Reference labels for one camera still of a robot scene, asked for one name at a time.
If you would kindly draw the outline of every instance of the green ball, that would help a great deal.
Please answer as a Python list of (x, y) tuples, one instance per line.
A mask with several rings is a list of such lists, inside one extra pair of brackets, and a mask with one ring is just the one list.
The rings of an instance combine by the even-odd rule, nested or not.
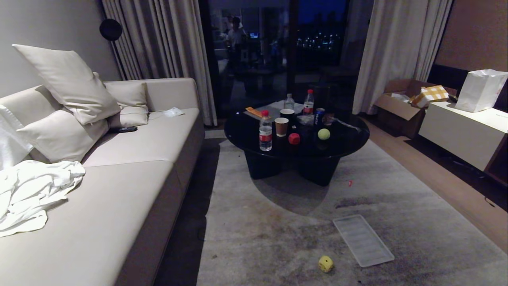
[(330, 138), (330, 131), (326, 128), (323, 128), (318, 132), (317, 135), (321, 140), (328, 140)]

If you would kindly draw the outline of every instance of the yellow dice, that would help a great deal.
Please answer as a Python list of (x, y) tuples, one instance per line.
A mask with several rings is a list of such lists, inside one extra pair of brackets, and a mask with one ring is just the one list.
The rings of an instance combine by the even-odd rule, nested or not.
[(321, 271), (323, 271), (325, 273), (330, 272), (330, 270), (332, 270), (332, 268), (333, 268), (333, 261), (332, 261), (332, 259), (329, 258), (326, 255), (323, 255), (319, 259), (319, 268), (321, 269)]

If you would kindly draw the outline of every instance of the white tray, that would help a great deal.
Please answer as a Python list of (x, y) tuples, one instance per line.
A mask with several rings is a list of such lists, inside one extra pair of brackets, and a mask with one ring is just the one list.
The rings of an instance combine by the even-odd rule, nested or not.
[(352, 215), (333, 220), (340, 235), (361, 267), (369, 267), (395, 259), (376, 232), (362, 215)]

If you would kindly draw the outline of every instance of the wooden floor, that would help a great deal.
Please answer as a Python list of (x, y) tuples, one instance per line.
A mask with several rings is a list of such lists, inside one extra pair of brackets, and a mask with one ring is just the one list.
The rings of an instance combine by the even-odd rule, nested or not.
[(469, 184), (408, 144), (407, 137), (394, 137), (370, 120), (370, 139), (434, 192), (445, 199), (499, 248), (508, 253), (508, 213), (485, 199)]

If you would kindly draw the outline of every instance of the night sky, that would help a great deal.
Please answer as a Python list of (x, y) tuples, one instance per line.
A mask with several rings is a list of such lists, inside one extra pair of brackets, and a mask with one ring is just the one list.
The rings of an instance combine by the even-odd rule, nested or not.
[(342, 13), (345, 10), (347, 0), (300, 0), (300, 11), (298, 12), (298, 22), (308, 23), (314, 20), (314, 15), (321, 12), (323, 14), (323, 21), (326, 21), (326, 16), (335, 11), (336, 19), (340, 20)]

